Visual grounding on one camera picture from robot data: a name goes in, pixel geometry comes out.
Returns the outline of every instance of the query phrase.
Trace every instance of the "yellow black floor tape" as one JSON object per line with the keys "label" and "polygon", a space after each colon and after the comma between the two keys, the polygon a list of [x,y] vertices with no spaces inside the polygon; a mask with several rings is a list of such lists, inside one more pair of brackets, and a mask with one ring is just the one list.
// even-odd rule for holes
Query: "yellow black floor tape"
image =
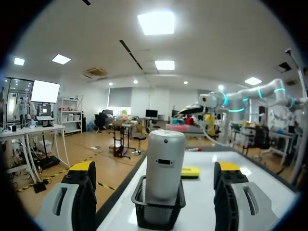
{"label": "yellow black floor tape", "polygon": [[[80,161],[79,163],[84,162],[84,161],[88,161],[88,160],[92,159],[93,157],[97,156],[98,154],[99,154],[99,153],[96,153],[96,154],[94,154],[93,156],[90,156],[89,158]],[[55,174],[53,174],[53,175],[51,175],[51,176],[49,176],[49,177],[45,177],[45,178],[42,179],[42,180],[49,180],[49,179],[51,179],[51,178],[54,178],[54,177],[60,175],[61,173],[64,173],[64,172],[67,171],[67,170],[69,170],[69,167],[66,168],[66,169],[64,169],[64,170],[62,170],[62,171],[60,171],[60,172],[57,172],[57,173],[55,173]],[[104,188],[111,189],[111,190],[115,190],[115,188],[113,188],[113,187],[111,187],[111,186],[108,186],[108,185],[106,185],[106,184],[102,184],[102,183],[99,183],[99,182],[97,182],[97,184],[100,185],[100,186],[102,186],[102,187],[104,187]],[[28,186],[25,186],[25,187],[23,187],[23,188],[21,188],[21,189],[15,190],[15,191],[16,191],[17,193],[18,193],[18,192],[22,192],[22,191],[24,191],[24,190],[27,190],[27,189],[33,187],[34,185],[35,185],[35,184],[30,184],[30,185],[28,185]]]}

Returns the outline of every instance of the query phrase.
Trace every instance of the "cylindrical device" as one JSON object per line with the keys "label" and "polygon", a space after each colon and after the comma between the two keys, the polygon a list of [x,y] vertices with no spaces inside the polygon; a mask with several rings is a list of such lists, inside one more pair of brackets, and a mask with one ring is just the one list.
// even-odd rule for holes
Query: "cylindrical device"
{"label": "cylindrical device", "polygon": [[155,130],[150,133],[147,150],[145,202],[174,205],[184,160],[184,134]]}

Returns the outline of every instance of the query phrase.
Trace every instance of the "mesh pen holder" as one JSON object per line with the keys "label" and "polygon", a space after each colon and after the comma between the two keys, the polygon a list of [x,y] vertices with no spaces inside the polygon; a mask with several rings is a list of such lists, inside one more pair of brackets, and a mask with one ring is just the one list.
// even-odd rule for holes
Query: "mesh pen holder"
{"label": "mesh pen holder", "polygon": [[146,176],[142,176],[131,197],[136,206],[138,226],[150,230],[172,230],[181,208],[185,207],[185,196],[180,180],[178,195],[174,205],[156,205],[145,203]]}

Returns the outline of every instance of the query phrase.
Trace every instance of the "pink object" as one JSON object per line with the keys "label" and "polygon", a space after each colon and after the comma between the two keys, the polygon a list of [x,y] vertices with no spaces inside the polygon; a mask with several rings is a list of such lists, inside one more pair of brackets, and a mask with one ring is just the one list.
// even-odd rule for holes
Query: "pink object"
{"label": "pink object", "polygon": [[181,124],[166,124],[166,129],[172,131],[187,131],[188,127],[188,125]]}
{"label": "pink object", "polygon": [[190,148],[190,149],[185,149],[187,152],[199,152],[202,151],[202,148]]}

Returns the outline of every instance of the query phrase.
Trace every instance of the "square ceiling light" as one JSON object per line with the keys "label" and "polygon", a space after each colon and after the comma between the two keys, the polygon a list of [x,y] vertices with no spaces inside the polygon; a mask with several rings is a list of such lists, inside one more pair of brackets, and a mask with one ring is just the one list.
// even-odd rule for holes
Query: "square ceiling light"
{"label": "square ceiling light", "polygon": [[155,61],[157,70],[174,70],[174,61]]}
{"label": "square ceiling light", "polygon": [[249,79],[246,79],[246,80],[245,80],[245,83],[248,83],[248,84],[250,84],[250,85],[257,85],[257,84],[259,84],[259,83],[262,83],[262,81],[261,81],[260,79],[258,79],[258,78],[251,77],[251,78],[249,78]]}
{"label": "square ceiling light", "polygon": [[165,35],[174,33],[174,14],[170,11],[138,15],[144,35]]}
{"label": "square ceiling light", "polygon": [[69,58],[67,58],[63,55],[58,54],[58,55],[56,55],[56,57],[53,58],[52,61],[64,65],[67,62],[71,61],[71,59],[69,59]]}
{"label": "square ceiling light", "polygon": [[23,66],[24,63],[25,63],[25,60],[24,60],[24,59],[20,59],[20,58],[15,58],[15,59],[14,59],[14,64],[16,64],[16,65]]}

